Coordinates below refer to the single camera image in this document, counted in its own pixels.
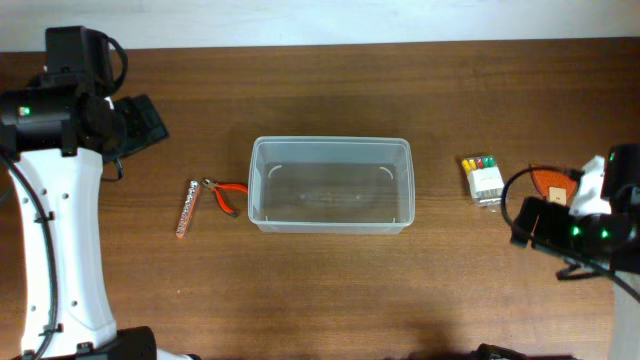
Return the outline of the orange scraper wooden handle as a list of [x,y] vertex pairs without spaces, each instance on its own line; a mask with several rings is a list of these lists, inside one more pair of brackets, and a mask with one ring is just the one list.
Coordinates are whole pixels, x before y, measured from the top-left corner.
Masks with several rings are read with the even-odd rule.
[[566,205],[577,190],[577,182],[566,175],[551,170],[538,170],[531,164],[531,180],[538,193],[547,201]]

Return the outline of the pack of coloured bits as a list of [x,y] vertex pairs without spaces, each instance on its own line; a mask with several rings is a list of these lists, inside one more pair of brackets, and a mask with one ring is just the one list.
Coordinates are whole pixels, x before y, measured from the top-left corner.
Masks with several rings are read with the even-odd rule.
[[493,156],[482,155],[461,160],[472,201],[479,207],[499,206],[504,181]]

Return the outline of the clear plastic container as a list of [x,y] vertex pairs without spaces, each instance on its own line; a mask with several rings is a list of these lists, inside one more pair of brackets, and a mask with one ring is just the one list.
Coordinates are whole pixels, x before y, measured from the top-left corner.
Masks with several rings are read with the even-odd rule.
[[259,137],[248,188],[248,218],[265,233],[392,235],[416,215],[412,152],[402,138]]

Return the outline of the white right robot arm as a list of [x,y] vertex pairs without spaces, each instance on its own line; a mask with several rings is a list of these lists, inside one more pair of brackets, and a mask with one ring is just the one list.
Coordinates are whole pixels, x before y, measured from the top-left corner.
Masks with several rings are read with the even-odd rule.
[[[527,197],[512,219],[506,197],[523,175],[549,171],[579,185],[567,207]],[[561,258],[568,267],[560,281],[604,278],[614,284],[614,331],[611,359],[639,357],[639,146],[611,147],[582,169],[534,166],[514,174],[504,185],[500,210],[511,229],[511,243]]]

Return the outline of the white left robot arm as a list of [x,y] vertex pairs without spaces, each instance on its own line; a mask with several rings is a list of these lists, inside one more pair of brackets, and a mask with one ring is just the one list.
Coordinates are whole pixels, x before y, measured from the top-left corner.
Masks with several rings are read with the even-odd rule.
[[146,326],[119,329],[102,272],[98,198],[106,164],[168,137],[151,100],[118,98],[119,43],[82,26],[45,33],[44,71],[1,97],[1,161],[23,229],[24,359],[164,359]]

